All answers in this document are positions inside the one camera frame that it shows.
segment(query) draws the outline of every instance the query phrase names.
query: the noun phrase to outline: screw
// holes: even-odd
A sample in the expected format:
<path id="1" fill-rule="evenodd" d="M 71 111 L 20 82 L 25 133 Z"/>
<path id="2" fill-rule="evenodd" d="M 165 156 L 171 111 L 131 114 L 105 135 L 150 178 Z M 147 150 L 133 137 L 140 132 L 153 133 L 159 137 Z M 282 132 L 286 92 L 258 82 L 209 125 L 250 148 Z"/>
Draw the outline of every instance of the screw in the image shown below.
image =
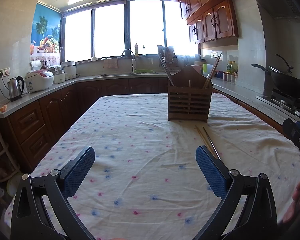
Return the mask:
<path id="1" fill-rule="evenodd" d="M 24 180 L 24 179 L 28 179 L 29 178 L 29 174 L 23 174 L 22 175 L 22 179 Z"/>
<path id="2" fill-rule="evenodd" d="M 57 170 L 57 169 L 54 169 L 54 170 L 52 170 L 51 172 L 50 172 L 50 175 L 51 176 L 56 176 L 56 175 L 58 175 L 59 174 L 59 170 Z"/>
<path id="3" fill-rule="evenodd" d="M 239 175 L 239 171 L 237 171 L 237 170 L 231 170 L 231 171 L 230 171 L 230 174 L 231 174 L 232 176 L 238 176 L 238 175 Z"/>
<path id="4" fill-rule="evenodd" d="M 268 179 L 268 176 L 264 173 L 260 173 L 260 177 L 263 178 L 263 179 Z"/>

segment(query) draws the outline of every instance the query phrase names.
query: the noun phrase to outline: wok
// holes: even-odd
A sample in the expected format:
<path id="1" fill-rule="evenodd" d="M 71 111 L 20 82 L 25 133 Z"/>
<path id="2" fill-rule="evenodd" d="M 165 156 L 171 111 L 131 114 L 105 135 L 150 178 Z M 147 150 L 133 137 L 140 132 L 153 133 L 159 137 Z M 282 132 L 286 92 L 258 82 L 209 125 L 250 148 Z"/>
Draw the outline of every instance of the wok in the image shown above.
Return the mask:
<path id="1" fill-rule="evenodd" d="M 279 72 L 274 68 L 269 70 L 258 64 L 251 64 L 251 66 L 260 68 L 266 74 L 270 75 L 274 85 L 280 92 L 294 98 L 300 98 L 300 79 Z"/>

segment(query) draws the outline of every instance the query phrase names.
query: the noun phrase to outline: paper towel roll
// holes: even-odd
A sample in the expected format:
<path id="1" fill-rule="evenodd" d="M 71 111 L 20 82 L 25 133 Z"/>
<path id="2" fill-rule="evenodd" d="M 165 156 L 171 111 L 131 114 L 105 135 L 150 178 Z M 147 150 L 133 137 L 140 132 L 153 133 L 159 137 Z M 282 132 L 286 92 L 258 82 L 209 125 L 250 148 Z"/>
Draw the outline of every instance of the paper towel roll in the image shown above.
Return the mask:
<path id="1" fill-rule="evenodd" d="M 31 60 L 30 62 L 30 67 L 41 67 L 41 62 L 40 60 Z"/>

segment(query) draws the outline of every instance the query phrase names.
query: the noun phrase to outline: human hand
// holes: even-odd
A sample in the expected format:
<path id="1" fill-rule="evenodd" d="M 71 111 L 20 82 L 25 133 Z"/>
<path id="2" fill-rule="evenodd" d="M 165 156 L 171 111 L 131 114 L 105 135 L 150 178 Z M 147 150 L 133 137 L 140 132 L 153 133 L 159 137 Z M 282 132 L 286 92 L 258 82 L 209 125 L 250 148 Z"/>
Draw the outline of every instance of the human hand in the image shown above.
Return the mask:
<path id="1" fill-rule="evenodd" d="M 287 209 L 286 213 L 284 214 L 284 216 L 282 218 L 283 223 L 288 223 L 293 218 L 299 198 L 300 198 L 300 181 L 297 184 L 296 189 L 292 194 L 293 202 L 291 203 L 291 205 L 289 206 L 289 208 Z"/>

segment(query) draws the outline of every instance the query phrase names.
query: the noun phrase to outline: poster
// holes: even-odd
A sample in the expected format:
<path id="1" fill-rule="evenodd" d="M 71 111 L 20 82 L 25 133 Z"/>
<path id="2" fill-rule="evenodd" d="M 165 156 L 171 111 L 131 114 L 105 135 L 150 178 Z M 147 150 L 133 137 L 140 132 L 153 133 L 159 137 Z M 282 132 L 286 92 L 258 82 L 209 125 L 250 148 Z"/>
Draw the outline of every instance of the poster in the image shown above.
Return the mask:
<path id="1" fill-rule="evenodd" d="M 60 13 L 37 3 L 31 30 L 31 60 L 50 60 L 49 65 L 60 64 L 61 17 Z"/>

